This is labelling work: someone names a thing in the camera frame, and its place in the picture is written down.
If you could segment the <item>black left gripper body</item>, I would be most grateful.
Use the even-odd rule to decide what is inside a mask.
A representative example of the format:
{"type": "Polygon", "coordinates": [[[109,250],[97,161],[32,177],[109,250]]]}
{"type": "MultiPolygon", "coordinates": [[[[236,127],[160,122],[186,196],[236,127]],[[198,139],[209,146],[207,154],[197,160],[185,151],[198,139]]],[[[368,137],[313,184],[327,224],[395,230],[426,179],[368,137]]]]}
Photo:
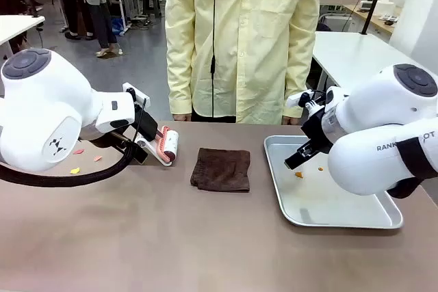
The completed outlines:
{"type": "Polygon", "coordinates": [[[124,135],[125,130],[116,129],[109,133],[109,144],[112,148],[136,148],[138,145],[134,140],[124,135]]]}

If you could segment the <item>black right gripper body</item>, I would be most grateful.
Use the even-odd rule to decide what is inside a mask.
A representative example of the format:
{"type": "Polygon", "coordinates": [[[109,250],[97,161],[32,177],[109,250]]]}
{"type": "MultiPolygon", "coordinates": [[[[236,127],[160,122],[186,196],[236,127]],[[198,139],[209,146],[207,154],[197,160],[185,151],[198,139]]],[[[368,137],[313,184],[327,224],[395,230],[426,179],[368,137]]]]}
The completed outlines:
{"type": "Polygon", "coordinates": [[[307,107],[309,115],[307,121],[302,125],[301,130],[308,140],[319,143],[320,151],[329,151],[333,143],[327,138],[322,128],[322,117],[324,107],[321,105],[309,105],[307,107]]]}

